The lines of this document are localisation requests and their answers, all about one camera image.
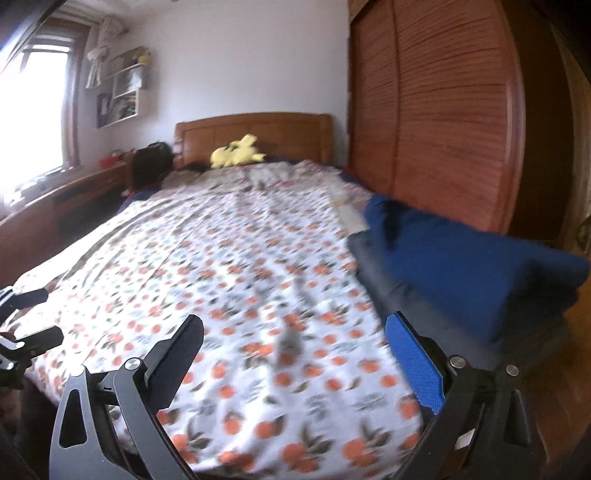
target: plush bunny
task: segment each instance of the plush bunny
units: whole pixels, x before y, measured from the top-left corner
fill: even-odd
[[[253,162],[262,162],[265,156],[254,147],[256,137],[248,134],[240,141],[231,142],[227,147],[218,148],[212,153],[212,168],[232,167]]]

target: black bag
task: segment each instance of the black bag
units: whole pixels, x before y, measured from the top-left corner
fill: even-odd
[[[174,154],[166,142],[155,142],[135,152],[129,188],[137,191],[161,181],[173,169]]]

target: blue gripper pad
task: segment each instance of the blue gripper pad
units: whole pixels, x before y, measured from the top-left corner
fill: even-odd
[[[399,315],[394,313],[387,318],[385,330],[390,349],[418,402],[437,415],[445,400],[441,374]]]

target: white macrame hanging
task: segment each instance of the white macrame hanging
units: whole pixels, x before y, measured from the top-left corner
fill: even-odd
[[[115,17],[105,17],[101,22],[99,27],[99,40],[96,48],[88,52],[86,55],[92,62],[90,73],[88,74],[88,81],[86,82],[86,88],[93,88],[100,85],[100,65],[109,56],[109,43],[124,32],[125,27]]]

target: orange fruit pattern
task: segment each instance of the orange fruit pattern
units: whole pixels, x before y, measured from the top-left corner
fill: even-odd
[[[198,475],[382,478],[418,442],[417,403],[320,187],[332,173],[273,165],[283,170],[259,174],[263,187],[259,166],[214,171],[211,190],[198,180],[110,220],[112,233],[54,282],[43,316],[66,339],[28,375],[57,401],[73,364],[145,358],[196,314],[203,346],[156,418]],[[338,185],[351,198],[359,189]],[[22,329],[35,324],[25,316]]]

